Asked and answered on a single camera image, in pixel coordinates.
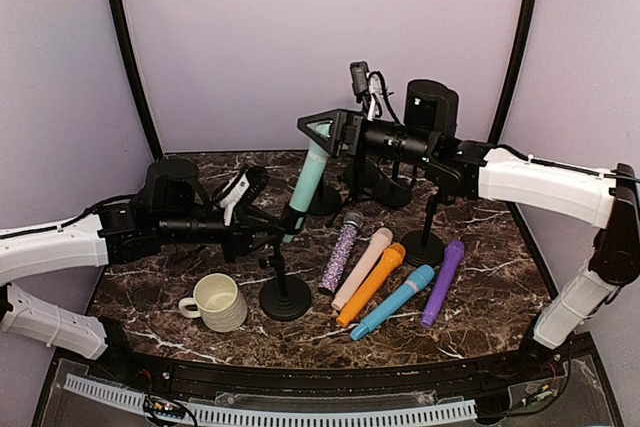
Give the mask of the black stand of green microphone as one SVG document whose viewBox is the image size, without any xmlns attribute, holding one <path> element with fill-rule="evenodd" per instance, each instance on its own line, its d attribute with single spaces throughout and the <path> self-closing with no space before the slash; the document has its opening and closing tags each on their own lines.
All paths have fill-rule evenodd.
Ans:
<svg viewBox="0 0 640 427">
<path fill-rule="evenodd" d="M 270 235 L 267 244 L 273 253 L 260 259 L 262 266 L 270 267 L 275 277 L 267 281 L 259 293 L 259 304 L 265 315 L 280 322 L 289 322 L 303 316 L 312 304 L 309 286 L 296 275 L 287 275 L 284 256 L 281 252 L 286 236 L 296 235 L 304 224 L 309 206 L 290 202 L 283 210 L 278 230 Z"/>
</svg>

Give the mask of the blue microphone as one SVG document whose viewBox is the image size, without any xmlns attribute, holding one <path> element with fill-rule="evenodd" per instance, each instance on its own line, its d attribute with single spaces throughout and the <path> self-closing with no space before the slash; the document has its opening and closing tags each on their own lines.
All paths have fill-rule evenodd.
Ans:
<svg viewBox="0 0 640 427">
<path fill-rule="evenodd" d="M 433 280 L 434 269 L 428 265 L 422 265 L 414 270 L 390 296 L 369 313 L 350 333 L 352 341 L 359 341 L 366 335 L 375 331 L 390 316 L 395 314 L 404 304 L 415 295 L 423 291 Z"/>
</svg>

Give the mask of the beige pink microphone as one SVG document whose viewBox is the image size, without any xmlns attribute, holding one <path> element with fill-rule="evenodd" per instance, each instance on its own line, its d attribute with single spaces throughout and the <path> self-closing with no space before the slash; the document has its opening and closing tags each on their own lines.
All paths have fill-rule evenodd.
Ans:
<svg viewBox="0 0 640 427">
<path fill-rule="evenodd" d="M 331 307 L 334 310 L 341 311 L 343 309 L 374 268 L 383 251 L 391 245 L 392 240 L 393 233 L 386 227 L 379 228 L 373 233 L 368 247 L 335 294 L 331 302 Z"/>
</svg>

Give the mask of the orange microphone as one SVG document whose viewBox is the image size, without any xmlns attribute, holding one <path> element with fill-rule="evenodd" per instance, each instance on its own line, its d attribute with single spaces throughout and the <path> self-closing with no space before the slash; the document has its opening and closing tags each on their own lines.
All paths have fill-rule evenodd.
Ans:
<svg viewBox="0 0 640 427">
<path fill-rule="evenodd" d="M 357 317 L 391 273 L 403 263 L 405 255 L 406 248 L 401 243 L 394 243 L 383 251 L 373 271 L 340 311 L 336 319 L 340 327 L 347 327 Z"/>
</svg>

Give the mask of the glitter purple silver microphone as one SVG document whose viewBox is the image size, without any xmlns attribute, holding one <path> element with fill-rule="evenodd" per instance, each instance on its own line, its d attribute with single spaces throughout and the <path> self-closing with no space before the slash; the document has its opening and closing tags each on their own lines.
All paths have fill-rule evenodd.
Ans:
<svg viewBox="0 0 640 427">
<path fill-rule="evenodd" d="M 318 290 L 321 294 L 331 295 L 336 292 L 363 222 L 364 216 L 361 212 L 349 211 L 346 213 L 338 240 L 332 249 L 330 259 L 319 282 Z"/>
</svg>

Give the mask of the black tripod microphone stand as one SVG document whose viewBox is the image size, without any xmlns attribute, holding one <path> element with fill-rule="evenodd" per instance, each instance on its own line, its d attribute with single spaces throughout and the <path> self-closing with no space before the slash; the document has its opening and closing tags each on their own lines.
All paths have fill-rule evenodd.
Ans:
<svg viewBox="0 0 640 427">
<path fill-rule="evenodd" d="M 339 208 L 339 210 L 334 213 L 332 215 L 332 217 L 325 223 L 325 226 L 327 228 L 331 227 L 332 224 L 334 223 L 334 221 L 336 220 L 336 218 L 338 217 L 338 215 L 341 213 L 341 211 L 349 206 L 349 205 L 355 205 L 359 202 L 364 202 L 364 201 L 368 201 L 368 200 L 372 200 L 373 196 L 372 193 L 368 191 L 369 188 L 372 187 L 368 187 L 368 188 L 359 188 L 357 186 L 357 182 L 358 182 L 358 170 L 361 168 L 361 166 L 364 164 L 364 160 L 367 159 L 365 155 L 356 155 L 353 157 L 353 159 L 355 160 L 355 172 L 354 172 L 354 181 L 352 185 L 348 185 L 349 186 L 349 191 L 348 191 L 348 195 L 347 197 L 342 200 L 341 206 Z"/>
</svg>

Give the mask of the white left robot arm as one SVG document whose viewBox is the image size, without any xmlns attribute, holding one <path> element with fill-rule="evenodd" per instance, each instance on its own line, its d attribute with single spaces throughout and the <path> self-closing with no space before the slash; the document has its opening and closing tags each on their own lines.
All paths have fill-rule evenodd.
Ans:
<svg viewBox="0 0 640 427">
<path fill-rule="evenodd" d="M 101 358 L 120 383 L 141 374 L 140 359 L 113 321 L 69 312 L 34 297 L 16 280 L 76 267 L 105 267 L 153 256 L 166 244 L 215 245 L 233 262 L 260 247 L 255 237 L 275 242 L 283 233 L 276 219 L 254 206 L 269 180 L 262 166 L 243 165 L 225 185 L 208 193 L 198 166 L 168 158 L 149 165 L 136 194 L 114 196 L 78 216 L 1 233 L 1 329 L 74 352 Z"/>
</svg>

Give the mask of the black stand of purple microphone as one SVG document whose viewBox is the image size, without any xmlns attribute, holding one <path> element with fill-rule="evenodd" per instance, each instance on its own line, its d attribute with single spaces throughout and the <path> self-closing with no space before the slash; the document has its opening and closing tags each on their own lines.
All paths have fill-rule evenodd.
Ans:
<svg viewBox="0 0 640 427">
<path fill-rule="evenodd" d="M 415 267 L 424 264 L 436 267 L 443 261 L 445 250 L 443 241 L 431 231 L 440 202 L 441 193 L 437 190 L 427 200 L 423 228 L 408 232 L 402 238 L 401 244 L 406 250 L 404 261 L 407 264 Z"/>
</svg>

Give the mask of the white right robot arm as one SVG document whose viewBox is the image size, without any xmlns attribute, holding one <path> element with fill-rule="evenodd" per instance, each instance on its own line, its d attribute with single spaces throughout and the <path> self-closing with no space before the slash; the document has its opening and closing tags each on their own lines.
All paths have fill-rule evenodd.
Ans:
<svg viewBox="0 0 640 427">
<path fill-rule="evenodd" d="M 402 123 L 333 109 L 301 117 L 298 129 L 331 156 L 347 149 L 416 166 L 441 200 L 466 198 L 523 204 L 581 220 L 598 233 L 593 254 L 538 316 L 528 343 L 510 360 L 521 381 L 549 363 L 547 349 L 569 334 L 639 276 L 639 196 L 633 168 L 613 170 L 562 164 L 500 144 L 455 136 L 459 96 L 426 79 L 408 83 Z"/>
</svg>

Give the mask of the mint green microphone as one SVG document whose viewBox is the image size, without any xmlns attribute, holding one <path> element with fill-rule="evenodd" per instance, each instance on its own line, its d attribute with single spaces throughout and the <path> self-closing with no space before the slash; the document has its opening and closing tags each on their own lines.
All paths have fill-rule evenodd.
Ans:
<svg viewBox="0 0 640 427">
<path fill-rule="evenodd" d="M 289 203 L 285 206 L 280 219 L 284 229 L 282 242 L 291 242 L 303 227 L 306 213 L 311 205 L 316 189 L 323 175 L 329 154 L 314 140 L 309 148 L 298 181 Z"/>
</svg>

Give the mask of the black stand of blue microphone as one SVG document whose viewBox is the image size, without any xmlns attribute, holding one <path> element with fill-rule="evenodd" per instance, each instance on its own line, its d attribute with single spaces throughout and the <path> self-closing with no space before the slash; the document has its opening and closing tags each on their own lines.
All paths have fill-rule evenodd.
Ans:
<svg viewBox="0 0 640 427">
<path fill-rule="evenodd" d="M 311 216 L 328 216 L 336 213 L 342 203 L 342 197 L 334 187 L 322 182 L 318 185 L 308 209 Z"/>
</svg>

